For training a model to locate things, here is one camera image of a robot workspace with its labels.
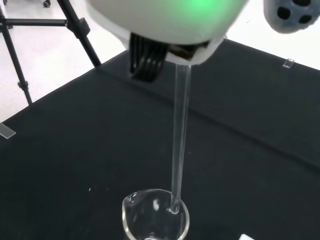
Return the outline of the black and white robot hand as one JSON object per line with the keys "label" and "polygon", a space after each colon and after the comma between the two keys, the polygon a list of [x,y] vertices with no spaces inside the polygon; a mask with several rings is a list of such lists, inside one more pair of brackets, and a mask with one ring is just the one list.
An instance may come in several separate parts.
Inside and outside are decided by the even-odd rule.
{"label": "black and white robot hand", "polygon": [[89,15],[128,50],[130,77],[153,82],[165,62],[207,61],[246,5],[244,0],[88,0]]}

